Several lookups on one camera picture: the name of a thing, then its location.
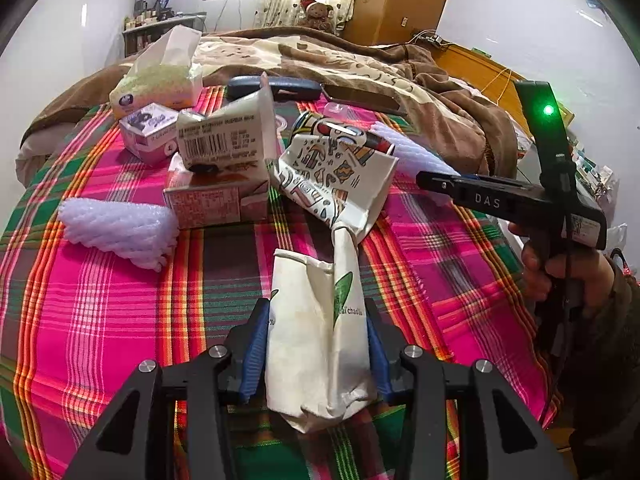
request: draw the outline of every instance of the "metal bolt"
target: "metal bolt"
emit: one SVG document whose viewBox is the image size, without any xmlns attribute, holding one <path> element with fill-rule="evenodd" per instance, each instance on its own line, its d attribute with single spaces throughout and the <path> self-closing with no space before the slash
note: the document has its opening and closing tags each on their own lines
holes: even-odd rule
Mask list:
<svg viewBox="0 0 640 480">
<path fill-rule="evenodd" d="M 418 345 L 409 345 L 404 347 L 404 355 L 411 359 L 417 359 L 423 352 L 424 350 L 422 350 Z"/>
<path fill-rule="evenodd" d="M 226 355 L 226 347 L 222 345 L 215 345 L 209 348 L 209 355 L 216 359 L 220 359 Z"/>
<path fill-rule="evenodd" d="M 491 361 L 487 361 L 486 359 L 480 359 L 476 363 L 476 370 L 478 370 L 482 374 L 487 374 L 493 369 L 494 365 L 491 364 Z"/>
<path fill-rule="evenodd" d="M 145 359 L 138 365 L 138 370 L 143 374 L 148 374 L 156 369 L 156 362 L 153 359 Z"/>
</svg>

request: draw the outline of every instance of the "colorful can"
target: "colorful can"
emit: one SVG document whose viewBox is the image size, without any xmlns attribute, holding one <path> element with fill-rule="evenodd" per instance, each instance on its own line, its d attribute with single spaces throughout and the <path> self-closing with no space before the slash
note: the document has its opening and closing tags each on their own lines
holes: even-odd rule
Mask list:
<svg viewBox="0 0 640 480">
<path fill-rule="evenodd" d="M 345 124 L 325 117 L 318 112 L 302 112 L 293 124 L 291 136 L 297 134 L 328 136 L 349 144 L 372 148 L 377 152 L 393 155 L 395 144 L 369 130 L 363 130 L 352 124 Z"/>
</svg>

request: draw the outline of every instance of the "red hat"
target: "red hat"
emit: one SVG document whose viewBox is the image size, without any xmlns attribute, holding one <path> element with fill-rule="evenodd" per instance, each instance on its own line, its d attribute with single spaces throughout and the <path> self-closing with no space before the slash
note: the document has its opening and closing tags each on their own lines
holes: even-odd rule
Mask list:
<svg viewBox="0 0 640 480">
<path fill-rule="evenodd" d="M 315 0 L 300 0 L 300 5 L 306 10 L 309 5 L 314 4 L 315 2 Z"/>
</svg>

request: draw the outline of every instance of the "bed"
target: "bed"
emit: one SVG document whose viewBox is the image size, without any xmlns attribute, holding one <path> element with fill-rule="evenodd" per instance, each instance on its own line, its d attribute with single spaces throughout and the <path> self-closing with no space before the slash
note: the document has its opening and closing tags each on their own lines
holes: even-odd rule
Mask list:
<svg viewBox="0 0 640 480">
<path fill-rule="evenodd" d="M 516 141 L 507 115 L 449 82 L 426 51 L 394 47 L 382 53 L 385 61 L 371 49 L 306 34 L 311 32 L 241 31 L 205 38 L 196 54 L 205 65 L 206 88 L 196 110 L 222 106 L 221 85 L 229 77 L 262 70 L 397 89 L 394 96 L 410 112 L 407 120 L 361 110 L 358 123 L 381 121 L 436 146 L 461 171 L 513 174 Z M 107 76 L 120 69 L 126 67 L 110 68 Z M 39 117 L 44 126 L 32 133 L 73 123 L 82 112 L 35 175 L 0 239 L 0 432 L 34 478 L 62 476 L 139 362 L 187 361 L 246 320 L 255 300 L 270 292 L 274 249 L 332 260 L 324 224 L 275 190 L 266 221 L 180 232 L 174 257 L 159 274 L 66 242 L 56 217 L 64 198 L 162 203 L 168 161 L 149 169 L 124 150 L 110 106 L 103 104 L 107 79 L 98 73 L 78 83 Z M 102 100 L 92 103 L 90 94 Z M 323 110 L 324 104 L 283 102 L 276 112 L 291 125 L 301 111 Z M 289 134 L 282 132 L 281 149 Z M 223 261 L 214 256 L 220 253 L 226 254 Z M 434 202 L 398 174 L 360 245 L 360 273 L 365 295 L 410 343 L 441 360 L 491 360 L 530 410 L 540 413 L 546 363 L 533 348 L 534 323 L 519 291 L 517 258 L 487 217 Z M 447 415 L 447 471 L 458 478 L 453 404 Z M 402 417 L 402 407 L 377 402 L 336 428 L 302 435 L 270 415 L 264 399 L 255 399 L 230 413 L 230 434 L 243 479 L 388 478 L 398 459 Z M 178 406 L 181 474 L 184 419 Z"/>
</svg>

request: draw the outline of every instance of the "hand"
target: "hand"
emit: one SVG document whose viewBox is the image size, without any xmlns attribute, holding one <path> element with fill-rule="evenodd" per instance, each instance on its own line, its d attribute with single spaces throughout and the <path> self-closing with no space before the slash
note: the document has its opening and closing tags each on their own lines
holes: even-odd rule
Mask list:
<svg viewBox="0 0 640 480">
<path fill-rule="evenodd" d="M 526 230 L 509 224 L 509 231 L 527 236 Z M 536 251 L 528 242 L 522 250 L 522 275 L 526 284 L 525 294 L 534 301 L 544 301 L 551 291 L 549 276 L 564 278 L 566 255 L 558 254 L 541 268 Z M 607 259 L 594 249 L 577 248 L 571 255 L 571 277 L 584 281 L 584 315 L 591 317 L 603 307 L 613 288 L 615 273 Z"/>
</svg>

